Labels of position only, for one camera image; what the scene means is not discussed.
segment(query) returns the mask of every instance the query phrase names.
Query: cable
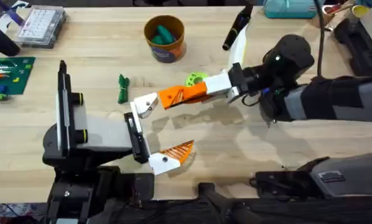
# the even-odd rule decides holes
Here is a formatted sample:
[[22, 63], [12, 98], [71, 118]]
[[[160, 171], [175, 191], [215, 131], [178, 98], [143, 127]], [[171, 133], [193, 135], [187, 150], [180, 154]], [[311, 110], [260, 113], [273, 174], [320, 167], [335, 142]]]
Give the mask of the cable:
[[244, 104], [245, 106], [255, 106], [259, 103], [259, 100], [255, 101], [254, 103], [251, 103], [251, 104], [246, 104], [246, 98], [248, 97], [249, 95], [244, 95], [243, 98], [241, 99], [241, 103]]
[[214, 216], [216, 218], [216, 222], [218, 224], [222, 224], [221, 215], [219, 214], [218, 210], [215, 209], [215, 206], [212, 204], [212, 202], [208, 198], [205, 198], [205, 201], [207, 202], [208, 206], [210, 207], [211, 212], [214, 214]]
[[287, 218], [296, 218], [300, 220], [305, 220], [308, 222], [324, 222], [324, 223], [336, 223], [336, 224], [345, 224], [345, 222], [342, 221], [336, 221], [336, 220], [326, 220], [326, 219], [321, 219], [321, 218], [312, 218], [312, 217], [303, 217], [303, 216], [298, 216], [298, 215], [290, 215], [287, 213], [279, 213], [279, 212], [267, 212], [267, 211], [262, 211], [262, 210], [253, 210], [249, 209], [249, 211], [257, 213], [257, 214], [266, 214], [266, 215], [273, 215], [273, 216], [281, 216], [281, 217], [287, 217]]
[[323, 60], [323, 46], [324, 46], [324, 18], [322, 8], [320, 7], [319, 0], [314, 0], [317, 15], [319, 16], [320, 24], [320, 45], [319, 45], [319, 58], [317, 59], [317, 76], [322, 76], [322, 60]]
[[159, 218], [161, 217], [167, 210], [171, 209], [171, 208], [174, 208], [176, 206], [179, 206], [179, 205], [185, 205], [185, 204], [188, 204], [188, 203], [193, 203], [193, 202], [196, 202], [198, 199], [194, 199], [194, 200], [190, 200], [190, 201], [186, 201], [186, 202], [181, 202], [181, 203], [176, 203], [174, 205], [170, 205], [166, 208], [163, 208], [162, 210], [160, 211], [157, 211], [155, 214], [143, 219], [142, 221], [138, 222], [137, 224], [148, 224], [150, 222], [152, 222], [153, 220], [155, 220], [156, 218]]
[[124, 209], [128, 206], [129, 204], [128, 203], [125, 203], [119, 210], [118, 210], [118, 213], [116, 215], [116, 220], [119, 220], [119, 217], [120, 215], [122, 214], [122, 212], [124, 211]]
[[19, 217], [19, 215], [6, 203], [2, 203], [7, 209], [9, 209], [15, 216]]

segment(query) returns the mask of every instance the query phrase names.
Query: green object in can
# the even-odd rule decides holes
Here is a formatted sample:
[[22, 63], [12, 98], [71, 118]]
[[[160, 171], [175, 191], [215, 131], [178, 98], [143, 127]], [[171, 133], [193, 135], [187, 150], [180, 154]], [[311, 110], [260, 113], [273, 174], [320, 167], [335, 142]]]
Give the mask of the green object in can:
[[174, 37], [164, 26], [158, 25], [157, 33], [161, 36], [162, 41], [164, 42], [165, 45], [174, 43]]
[[119, 84], [119, 95], [118, 95], [118, 103], [126, 103], [128, 102], [128, 86], [129, 86], [129, 78], [125, 78], [122, 74], [118, 77], [118, 84]]
[[185, 85], [192, 86], [198, 84], [206, 77], [208, 77], [208, 75], [205, 72], [193, 72], [187, 77]]
[[151, 42], [152, 42], [153, 44], [157, 44], [157, 45], [163, 45], [163, 44], [164, 44], [164, 41], [162, 41], [162, 38], [161, 38], [160, 35], [155, 35], [155, 36], [153, 37], [153, 39], [151, 39]]

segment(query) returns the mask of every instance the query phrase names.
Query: wooden tabletop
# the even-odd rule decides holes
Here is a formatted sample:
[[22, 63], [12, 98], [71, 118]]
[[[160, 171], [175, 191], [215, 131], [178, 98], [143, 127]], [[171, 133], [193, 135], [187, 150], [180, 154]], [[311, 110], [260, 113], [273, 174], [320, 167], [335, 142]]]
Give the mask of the wooden tabletop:
[[[53, 50], [22, 49], [37, 57], [26, 90], [0, 103], [0, 202], [44, 202], [53, 182], [53, 169], [42, 162], [42, 138], [55, 122], [57, 71], [68, 65], [74, 91], [85, 94], [89, 114], [123, 119], [129, 104], [117, 104], [118, 75], [131, 79], [130, 99], [184, 83], [191, 72], [217, 74], [228, 62], [221, 45], [241, 7], [68, 8], [69, 15]], [[185, 25], [187, 52], [178, 62], [157, 62], [143, 36], [144, 24], [170, 14]], [[316, 57], [319, 30], [307, 20], [267, 19], [255, 7], [247, 32], [244, 66], [261, 63], [263, 55], [286, 34], [304, 36]], [[17, 28], [11, 26], [9, 35]], [[344, 46], [328, 34], [323, 75], [351, 73]], [[309, 82], [312, 67], [300, 78]], [[156, 199], [194, 198], [199, 182], [215, 182], [232, 197], [255, 197], [248, 179], [257, 171], [295, 169], [322, 156], [346, 157], [372, 152], [372, 123], [294, 121], [270, 128], [259, 107], [237, 101], [161, 106], [142, 121], [153, 152], [194, 139], [185, 164], [156, 177]], [[123, 172], [148, 172], [126, 157], [113, 161]]]

